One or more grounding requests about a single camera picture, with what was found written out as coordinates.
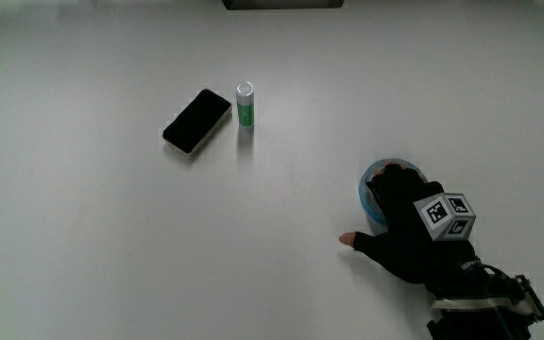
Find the person's right hand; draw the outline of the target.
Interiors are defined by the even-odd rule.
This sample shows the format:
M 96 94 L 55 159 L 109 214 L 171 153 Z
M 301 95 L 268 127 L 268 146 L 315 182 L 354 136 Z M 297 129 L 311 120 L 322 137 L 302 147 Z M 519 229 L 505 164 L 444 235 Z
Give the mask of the person's right hand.
M 366 186 L 387 230 L 348 232 L 339 240 L 399 279 L 425 286 L 442 315 L 428 324 L 433 338 L 529 338 L 544 307 L 524 276 L 510 278 L 480 261 L 468 239 L 475 218 L 462 195 L 445 193 L 405 162 L 387 162 Z

